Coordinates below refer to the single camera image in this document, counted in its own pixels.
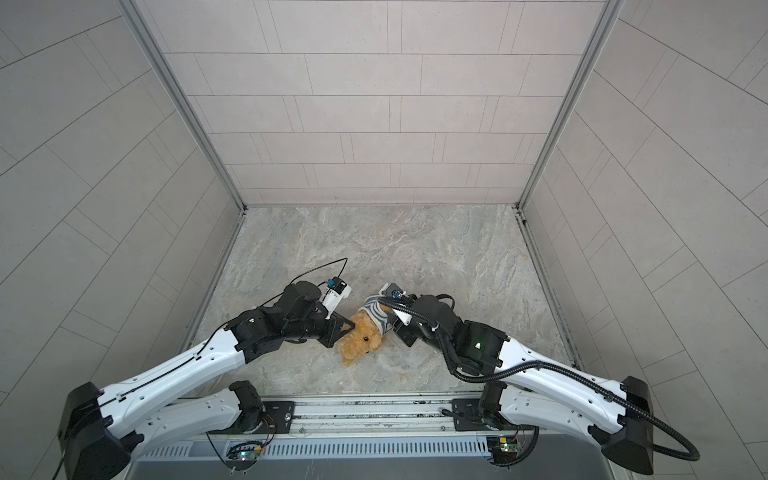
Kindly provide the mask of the brown teddy bear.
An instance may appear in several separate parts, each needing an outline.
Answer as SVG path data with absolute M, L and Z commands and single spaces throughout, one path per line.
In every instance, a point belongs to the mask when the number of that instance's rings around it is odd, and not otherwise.
M 356 312 L 351 321 L 355 328 L 337 342 L 344 367 L 378 350 L 389 327 L 387 316 L 377 319 L 363 310 Z

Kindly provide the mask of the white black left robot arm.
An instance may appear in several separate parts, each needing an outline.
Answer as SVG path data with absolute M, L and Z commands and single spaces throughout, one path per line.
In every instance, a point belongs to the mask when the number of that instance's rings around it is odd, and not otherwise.
M 207 340 L 131 378 L 104 388 L 86 382 L 63 408 L 57 471 L 69 479 L 112 479 L 141 454 L 200 433 L 243 434 L 266 426 L 255 387 L 238 381 L 198 400 L 183 395 L 276 351 L 286 342 L 315 339 L 326 347 L 351 332 L 336 313 L 351 289 L 338 277 L 287 285 L 272 306 L 246 310 Z

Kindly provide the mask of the blue white striped sweater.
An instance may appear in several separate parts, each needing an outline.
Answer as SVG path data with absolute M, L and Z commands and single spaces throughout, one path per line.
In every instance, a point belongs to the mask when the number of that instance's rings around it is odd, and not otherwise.
M 369 317 L 378 328 L 381 336 L 389 333 L 399 320 L 398 315 L 390 307 L 382 303 L 382 300 L 385 298 L 386 295 L 383 293 L 369 296 L 358 309 L 359 312 L 365 313 Z

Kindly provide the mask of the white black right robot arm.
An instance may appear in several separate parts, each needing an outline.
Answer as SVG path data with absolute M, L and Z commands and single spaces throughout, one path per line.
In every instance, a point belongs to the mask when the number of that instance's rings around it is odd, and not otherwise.
M 395 333 L 437 349 L 448 371 L 480 384 L 480 417 L 496 430 L 530 427 L 597 446 L 611 462 L 654 472 L 654 415 L 648 385 L 614 381 L 556 362 L 490 325 L 463 320 L 440 296 L 385 296 Z

